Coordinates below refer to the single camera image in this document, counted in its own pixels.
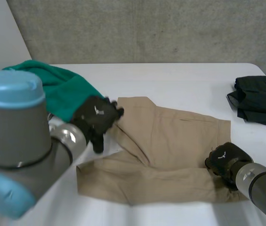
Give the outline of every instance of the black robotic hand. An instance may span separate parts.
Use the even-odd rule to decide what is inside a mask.
[[[90,96],[76,110],[70,123],[83,132],[87,143],[92,142],[95,153],[102,153],[103,135],[123,114],[124,109],[117,108],[116,101],[110,102],[109,98]]]
[[[227,142],[218,146],[209,154],[205,165],[217,176],[221,176],[224,184],[237,191],[235,178],[241,166],[253,162],[252,158],[233,143]]]

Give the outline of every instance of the gray wall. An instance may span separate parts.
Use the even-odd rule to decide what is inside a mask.
[[[266,0],[8,0],[51,64],[247,62],[266,73]]]

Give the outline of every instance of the green cloth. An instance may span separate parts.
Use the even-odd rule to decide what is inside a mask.
[[[27,60],[3,70],[31,72],[43,82],[46,109],[64,121],[70,121],[73,113],[89,96],[102,95],[82,76],[69,70],[54,67],[35,60]]]

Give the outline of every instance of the light blue robot joint cap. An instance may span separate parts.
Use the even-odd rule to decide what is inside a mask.
[[[33,194],[20,183],[0,174],[0,214],[19,219],[36,204]]]
[[[0,108],[23,109],[45,100],[41,79],[33,73],[0,71]]]

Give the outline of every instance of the white table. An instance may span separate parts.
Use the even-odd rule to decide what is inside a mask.
[[[264,75],[252,64],[56,65],[76,72],[103,95],[147,96],[156,105],[232,121],[232,142],[266,166],[266,126],[245,123],[226,94],[237,77]],[[117,147],[105,150],[106,154]],[[89,148],[77,161],[92,156]],[[79,196],[75,166],[13,226],[266,226],[266,216],[250,201],[227,204],[149,204],[129,207]]]

